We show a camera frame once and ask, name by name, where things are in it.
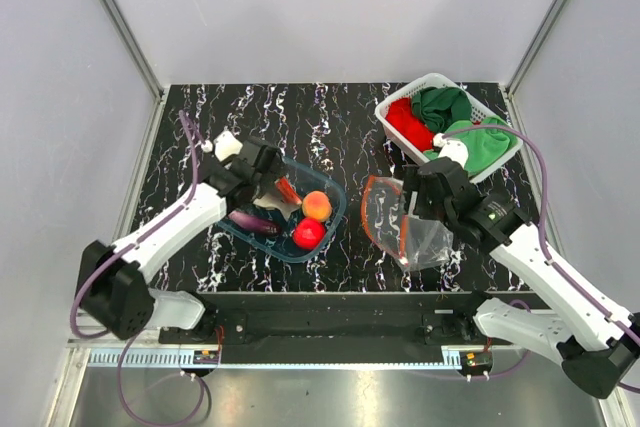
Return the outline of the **white fake food piece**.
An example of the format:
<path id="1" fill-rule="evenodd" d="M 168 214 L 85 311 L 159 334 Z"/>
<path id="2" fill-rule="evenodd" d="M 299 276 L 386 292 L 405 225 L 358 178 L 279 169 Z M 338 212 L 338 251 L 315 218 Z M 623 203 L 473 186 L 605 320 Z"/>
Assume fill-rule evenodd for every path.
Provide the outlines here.
<path id="1" fill-rule="evenodd" d="M 299 205 L 288 202 L 280 194 L 276 195 L 271 193 L 265 194 L 260 198 L 256 198 L 253 201 L 253 204 L 256 207 L 260 207 L 268 211 L 279 212 L 286 221 L 290 219 L 292 214 L 300 209 Z"/>

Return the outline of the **clear zip top bag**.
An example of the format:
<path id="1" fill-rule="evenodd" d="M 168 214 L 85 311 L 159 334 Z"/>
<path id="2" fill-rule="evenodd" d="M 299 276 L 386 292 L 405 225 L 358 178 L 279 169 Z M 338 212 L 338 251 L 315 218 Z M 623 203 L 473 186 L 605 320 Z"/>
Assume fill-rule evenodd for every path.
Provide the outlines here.
<path id="1" fill-rule="evenodd" d="M 361 223 L 370 241 L 403 272 L 440 267 L 451 259 L 453 234 L 438 221 L 406 214 L 398 179 L 368 178 L 361 199 Z"/>

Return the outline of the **orange fake fruit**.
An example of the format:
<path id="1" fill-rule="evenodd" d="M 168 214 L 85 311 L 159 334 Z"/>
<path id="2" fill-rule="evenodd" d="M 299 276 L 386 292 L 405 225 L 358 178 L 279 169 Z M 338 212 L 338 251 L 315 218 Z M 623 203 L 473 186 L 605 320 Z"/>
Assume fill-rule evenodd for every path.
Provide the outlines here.
<path id="1" fill-rule="evenodd" d="M 310 192 L 303 199 L 302 212 L 305 217 L 318 222 L 327 221 L 332 214 L 329 197 L 322 191 Z"/>

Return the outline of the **purple fake food piece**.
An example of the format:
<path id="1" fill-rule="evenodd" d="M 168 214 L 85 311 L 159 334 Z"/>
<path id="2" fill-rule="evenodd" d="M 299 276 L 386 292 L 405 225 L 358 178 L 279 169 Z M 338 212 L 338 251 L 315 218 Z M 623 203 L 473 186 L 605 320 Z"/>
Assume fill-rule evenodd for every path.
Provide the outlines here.
<path id="1" fill-rule="evenodd" d="M 281 233 L 281 227 L 267 219 L 263 219 L 240 210 L 234 210 L 228 218 L 242 229 L 263 236 L 277 236 Z"/>

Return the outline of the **red fake apple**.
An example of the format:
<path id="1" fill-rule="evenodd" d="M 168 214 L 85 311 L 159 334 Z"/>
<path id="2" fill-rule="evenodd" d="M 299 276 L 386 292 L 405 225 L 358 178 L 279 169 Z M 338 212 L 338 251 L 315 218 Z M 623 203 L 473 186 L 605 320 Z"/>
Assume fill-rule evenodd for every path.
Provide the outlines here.
<path id="1" fill-rule="evenodd" d="M 324 238 L 326 229 L 324 225 L 312 218 L 302 219 L 293 231 L 294 243 L 305 250 L 315 249 Z"/>

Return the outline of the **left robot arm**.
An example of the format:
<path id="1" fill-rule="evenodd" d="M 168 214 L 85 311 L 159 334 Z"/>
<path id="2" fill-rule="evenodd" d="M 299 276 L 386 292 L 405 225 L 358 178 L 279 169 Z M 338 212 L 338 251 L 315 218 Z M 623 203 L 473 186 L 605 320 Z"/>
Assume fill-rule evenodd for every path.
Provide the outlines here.
<path id="1" fill-rule="evenodd" d="M 215 333 L 213 308 L 197 295 L 150 288 L 161 267 L 203 230 L 274 188 L 286 174 L 280 150 L 248 138 L 217 139 L 191 187 L 133 233 L 82 253 L 72 308 L 83 309 L 106 333 L 127 341 L 148 328 L 177 328 L 196 343 Z"/>

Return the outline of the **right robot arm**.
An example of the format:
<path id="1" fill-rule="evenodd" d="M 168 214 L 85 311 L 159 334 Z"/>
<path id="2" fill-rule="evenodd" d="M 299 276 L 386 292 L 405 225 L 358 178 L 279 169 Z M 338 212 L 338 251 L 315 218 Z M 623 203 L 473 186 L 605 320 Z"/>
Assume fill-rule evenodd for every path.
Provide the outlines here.
<path id="1" fill-rule="evenodd" d="M 639 317 L 606 296 L 547 242 L 512 201 L 481 194 L 456 161 L 443 157 L 406 168 L 404 211 L 441 222 L 464 242 L 507 267 L 555 313 L 514 308 L 476 293 L 454 318 L 466 343 L 505 340 L 559 365 L 584 393 L 605 399 L 639 359 Z"/>

